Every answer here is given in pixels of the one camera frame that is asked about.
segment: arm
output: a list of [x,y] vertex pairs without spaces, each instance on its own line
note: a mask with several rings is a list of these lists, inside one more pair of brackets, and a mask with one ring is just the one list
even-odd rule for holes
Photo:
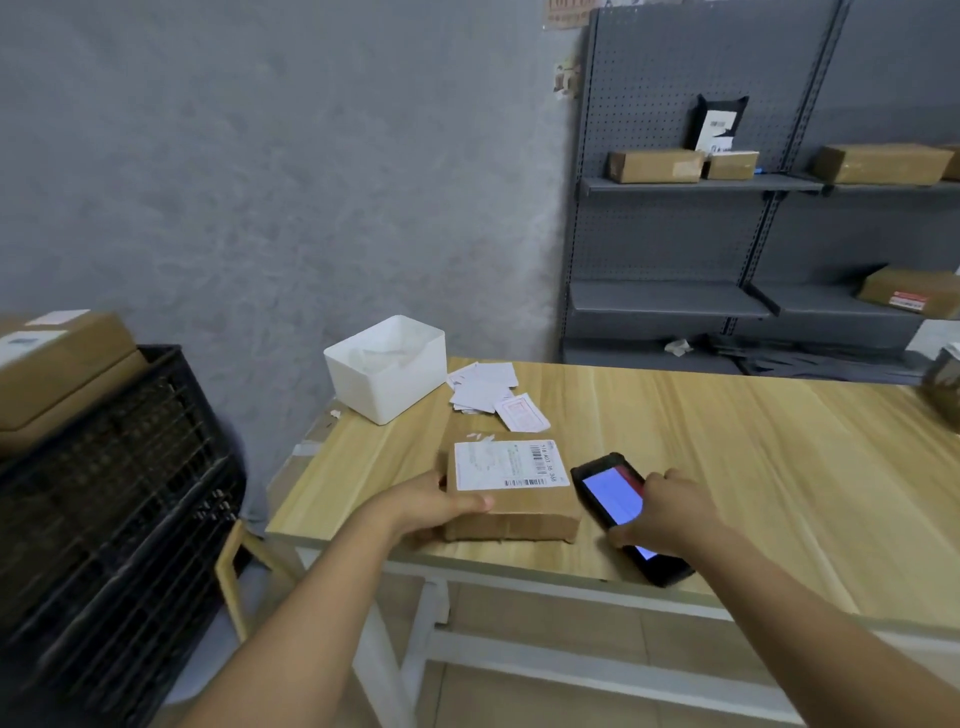
[[181,728],[328,725],[390,549],[407,533],[492,507],[478,495],[448,495],[439,482],[436,473],[424,473],[357,509]]
[[960,692],[767,559],[677,471],[652,473],[642,513],[609,537],[701,573],[809,725],[960,725]]

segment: stack of paper cards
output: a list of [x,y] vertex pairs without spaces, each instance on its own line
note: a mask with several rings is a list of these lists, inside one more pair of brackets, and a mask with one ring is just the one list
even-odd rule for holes
[[450,403],[458,412],[476,415],[496,412],[512,432],[543,432],[549,421],[530,399],[530,395],[514,396],[516,372],[511,362],[481,364],[473,362],[450,372],[446,383],[453,390]]

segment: red and white label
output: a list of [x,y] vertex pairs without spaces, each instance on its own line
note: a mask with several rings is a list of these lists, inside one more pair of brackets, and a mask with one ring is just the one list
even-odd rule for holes
[[928,298],[928,296],[919,296],[916,293],[894,291],[894,295],[890,297],[890,305],[920,313],[924,310]]

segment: person's left hand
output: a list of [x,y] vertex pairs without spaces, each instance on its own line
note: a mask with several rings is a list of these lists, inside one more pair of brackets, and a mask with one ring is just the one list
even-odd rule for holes
[[443,525],[467,513],[485,513],[493,498],[475,493],[447,493],[441,476],[427,471],[372,497],[364,508],[384,519],[397,539],[414,531]]

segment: hand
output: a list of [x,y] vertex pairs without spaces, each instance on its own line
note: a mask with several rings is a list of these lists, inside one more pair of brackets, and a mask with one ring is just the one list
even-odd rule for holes
[[388,488],[364,504],[380,515],[396,539],[414,531],[443,525],[466,513],[485,513],[493,498],[475,493],[447,493],[440,489],[441,476],[421,473]]
[[675,468],[650,473],[643,486],[639,516],[607,533],[617,548],[643,546],[656,553],[685,558],[702,534],[722,525],[710,491]]

